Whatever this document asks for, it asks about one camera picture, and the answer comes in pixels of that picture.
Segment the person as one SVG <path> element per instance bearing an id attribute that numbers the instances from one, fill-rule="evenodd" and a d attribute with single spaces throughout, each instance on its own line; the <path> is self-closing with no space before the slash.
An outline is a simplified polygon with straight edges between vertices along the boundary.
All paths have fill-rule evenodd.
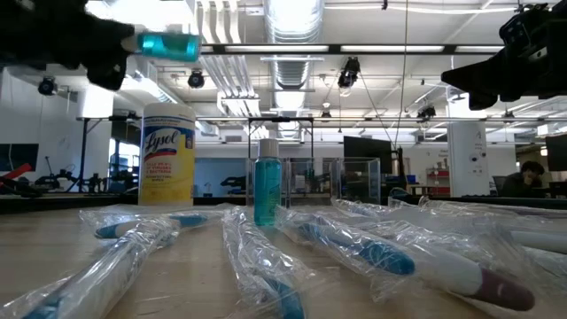
<path id="1" fill-rule="evenodd" d="M 508 198 L 530 198 L 533 190 L 542 187 L 541 177 L 545 168 L 536 161 L 526 161 L 520 171 L 508 175 L 499 191 L 499 195 Z"/>

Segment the teal mouthwash bottle white cap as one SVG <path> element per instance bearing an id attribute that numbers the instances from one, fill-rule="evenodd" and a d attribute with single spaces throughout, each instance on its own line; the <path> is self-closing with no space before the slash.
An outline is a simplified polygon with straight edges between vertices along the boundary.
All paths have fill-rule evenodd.
<path id="1" fill-rule="evenodd" d="M 131 54 L 184 62 L 198 60 L 201 38 L 198 35 L 143 31 L 120 41 Z"/>
<path id="2" fill-rule="evenodd" d="M 258 158 L 254 163 L 254 222 L 258 226 L 272 226 L 276 208 L 281 204 L 282 163 L 278 141 L 261 139 Z"/>

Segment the white building column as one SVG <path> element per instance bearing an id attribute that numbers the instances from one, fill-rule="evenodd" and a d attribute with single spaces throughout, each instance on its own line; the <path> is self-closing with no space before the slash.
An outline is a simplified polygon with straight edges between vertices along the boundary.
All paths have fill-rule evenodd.
<path id="1" fill-rule="evenodd" d="M 469 109 L 470 95 L 447 89 L 448 150 L 451 196 L 490 194 L 485 111 Z"/>

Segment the clear acrylic organizer box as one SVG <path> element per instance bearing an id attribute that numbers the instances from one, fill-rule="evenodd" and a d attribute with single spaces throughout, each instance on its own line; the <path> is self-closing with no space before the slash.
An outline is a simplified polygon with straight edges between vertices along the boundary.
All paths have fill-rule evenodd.
<path id="1" fill-rule="evenodd" d="M 378 203 L 379 159 L 282 158 L 281 204 L 329 206 L 334 199 Z"/>

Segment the black computer monitor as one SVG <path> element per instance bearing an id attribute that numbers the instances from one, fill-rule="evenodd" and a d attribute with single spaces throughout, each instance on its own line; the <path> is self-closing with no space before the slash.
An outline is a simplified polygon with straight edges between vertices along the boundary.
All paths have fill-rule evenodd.
<path id="1" fill-rule="evenodd" d="M 547 136 L 548 170 L 567 171 L 567 134 Z"/>
<path id="2" fill-rule="evenodd" d="M 392 144 L 389 141 L 345 136 L 343 157 L 348 161 L 380 160 L 382 174 L 392 173 Z"/>

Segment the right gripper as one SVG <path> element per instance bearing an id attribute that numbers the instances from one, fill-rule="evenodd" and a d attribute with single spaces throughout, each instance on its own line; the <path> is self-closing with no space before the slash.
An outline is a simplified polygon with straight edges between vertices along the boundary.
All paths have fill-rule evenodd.
<path id="1" fill-rule="evenodd" d="M 441 80 L 469 92 L 471 110 L 557 96 L 567 90 L 567 19 L 546 18 L 528 39 L 504 43 L 489 59 L 445 71 Z"/>

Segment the yellow white Lysol wipes canister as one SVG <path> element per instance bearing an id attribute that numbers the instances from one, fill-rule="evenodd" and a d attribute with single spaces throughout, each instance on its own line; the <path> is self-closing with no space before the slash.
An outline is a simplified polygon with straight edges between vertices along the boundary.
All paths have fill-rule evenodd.
<path id="1" fill-rule="evenodd" d="M 144 108 L 138 204 L 192 206 L 196 114 L 187 105 Z"/>

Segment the silver ceiling duct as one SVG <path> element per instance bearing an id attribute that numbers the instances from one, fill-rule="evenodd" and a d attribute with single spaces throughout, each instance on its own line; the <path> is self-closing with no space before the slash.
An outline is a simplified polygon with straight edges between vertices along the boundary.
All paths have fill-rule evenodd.
<path id="1" fill-rule="evenodd" d="M 268 43 L 318 43 L 322 35 L 324 0 L 264 0 Z M 277 89 L 302 89 L 310 61 L 276 61 L 272 75 Z"/>

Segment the red bar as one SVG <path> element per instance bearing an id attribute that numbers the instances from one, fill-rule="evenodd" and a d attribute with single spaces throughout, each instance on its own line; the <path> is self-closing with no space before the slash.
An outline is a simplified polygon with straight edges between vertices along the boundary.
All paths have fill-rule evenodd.
<path id="1" fill-rule="evenodd" d="M 3 175 L 3 178 L 13 180 L 14 178 L 18 178 L 21 175 L 30 172 L 31 170 L 32 166 L 29 163 L 26 163 Z"/>

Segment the purple white toothbrush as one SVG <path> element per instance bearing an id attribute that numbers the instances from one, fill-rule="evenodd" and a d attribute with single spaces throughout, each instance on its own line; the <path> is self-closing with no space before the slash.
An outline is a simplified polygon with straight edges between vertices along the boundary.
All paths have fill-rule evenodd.
<path id="1" fill-rule="evenodd" d="M 331 203 L 346 215 L 347 224 L 408 249 L 417 274 L 438 288 L 516 311 L 534 307 L 535 297 L 527 287 L 472 258 L 480 252 L 477 240 L 417 226 L 413 222 L 421 215 L 407 206 L 391 209 L 337 198 Z"/>

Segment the black frame stand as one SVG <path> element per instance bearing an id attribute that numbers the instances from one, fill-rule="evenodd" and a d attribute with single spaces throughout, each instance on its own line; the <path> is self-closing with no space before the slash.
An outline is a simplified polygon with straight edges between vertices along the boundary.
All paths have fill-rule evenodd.
<path id="1" fill-rule="evenodd" d="M 103 121 L 110 121 L 110 122 L 133 122 L 139 121 L 142 117 L 136 115 L 135 113 L 129 113 L 128 115 L 112 115 L 109 117 L 77 117 L 76 120 L 82 122 L 82 148 L 81 148 L 81 157 L 80 157 L 80 169 L 79 175 L 77 177 L 77 181 L 75 184 L 78 187 L 78 192 L 83 193 L 83 185 L 84 185 L 84 172 L 85 172 L 85 157 L 87 153 L 87 143 L 88 143 L 88 134 L 89 132 L 94 129 L 98 124 Z"/>

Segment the black aluminium table frame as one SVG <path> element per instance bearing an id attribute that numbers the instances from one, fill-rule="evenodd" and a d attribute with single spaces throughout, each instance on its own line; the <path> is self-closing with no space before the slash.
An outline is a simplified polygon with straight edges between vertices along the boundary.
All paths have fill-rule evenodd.
<path id="1" fill-rule="evenodd" d="M 431 200 L 445 200 L 463 203 L 491 204 L 499 206 L 528 206 L 544 209 L 555 209 L 567 213 L 567 199 L 556 198 L 501 198 L 501 197 L 461 197 L 439 198 Z M 137 198 L 130 195 L 88 195 L 71 194 L 63 197 L 22 198 L 0 197 L 0 214 L 16 214 L 35 211 L 61 210 L 72 208 L 111 206 L 118 204 L 136 205 Z"/>

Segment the red storage shelf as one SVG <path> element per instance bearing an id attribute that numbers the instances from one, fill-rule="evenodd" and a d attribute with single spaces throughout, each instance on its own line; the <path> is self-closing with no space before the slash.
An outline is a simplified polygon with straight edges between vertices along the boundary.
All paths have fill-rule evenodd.
<path id="1" fill-rule="evenodd" d="M 426 169 L 426 193 L 438 197 L 451 195 L 449 170 L 446 168 Z"/>

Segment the dark wall screen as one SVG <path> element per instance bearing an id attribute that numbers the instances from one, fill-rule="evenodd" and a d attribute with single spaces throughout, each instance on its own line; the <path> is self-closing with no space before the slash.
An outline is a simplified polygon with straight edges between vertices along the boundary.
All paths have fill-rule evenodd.
<path id="1" fill-rule="evenodd" d="M 0 172 L 12 171 L 24 164 L 36 169 L 39 144 L 0 144 Z"/>

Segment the black overhead light bar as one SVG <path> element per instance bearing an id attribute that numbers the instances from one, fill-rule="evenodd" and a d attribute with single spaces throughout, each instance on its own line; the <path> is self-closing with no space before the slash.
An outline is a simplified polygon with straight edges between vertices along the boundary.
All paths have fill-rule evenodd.
<path id="1" fill-rule="evenodd" d="M 503 48 L 496 44 L 205 44 L 203 55 L 493 55 Z"/>

